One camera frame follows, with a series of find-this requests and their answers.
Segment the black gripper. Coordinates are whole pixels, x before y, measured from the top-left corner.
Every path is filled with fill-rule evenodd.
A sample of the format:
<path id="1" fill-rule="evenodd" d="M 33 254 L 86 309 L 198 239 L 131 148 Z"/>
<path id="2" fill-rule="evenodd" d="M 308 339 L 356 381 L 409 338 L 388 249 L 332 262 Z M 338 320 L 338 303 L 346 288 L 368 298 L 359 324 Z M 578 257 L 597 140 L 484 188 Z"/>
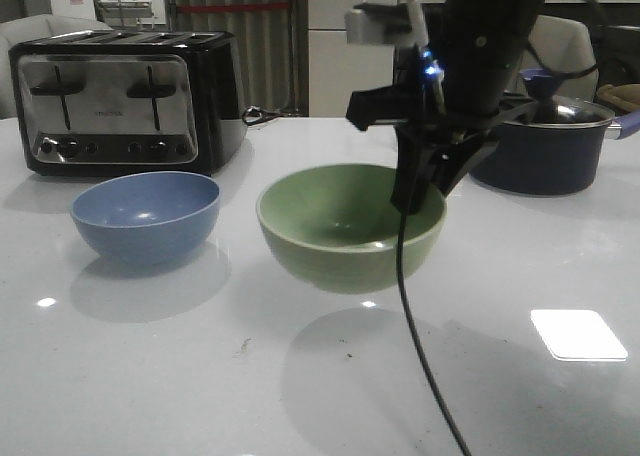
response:
<path id="1" fill-rule="evenodd" d="M 496 149 L 493 129 L 533 109 L 531 99 L 506 92 L 523 50 L 521 43 L 413 47 L 402 52 L 391 85 L 352 93 L 346 118 L 357 129 L 395 130 L 391 203 L 399 212 L 417 214 L 429 192 L 448 196 Z"/>

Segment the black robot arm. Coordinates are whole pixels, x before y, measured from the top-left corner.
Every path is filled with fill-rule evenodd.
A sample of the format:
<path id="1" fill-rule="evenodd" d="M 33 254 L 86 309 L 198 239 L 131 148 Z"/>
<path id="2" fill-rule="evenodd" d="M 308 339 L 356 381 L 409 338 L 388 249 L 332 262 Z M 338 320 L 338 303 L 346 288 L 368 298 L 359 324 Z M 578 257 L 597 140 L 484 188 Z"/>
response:
<path id="1" fill-rule="evenodd" d="M 494 128 L 532 117 L 536 103 L 506 92 L 545 0 L 361 3 L 345 15 L 347 40 L 400 52 L 391 85 L 352 93 L 357 129 L 391 125 L 398 144 L 391 203 L 417 213 L 429 189 L 448 195 L 498 144 Z"/>

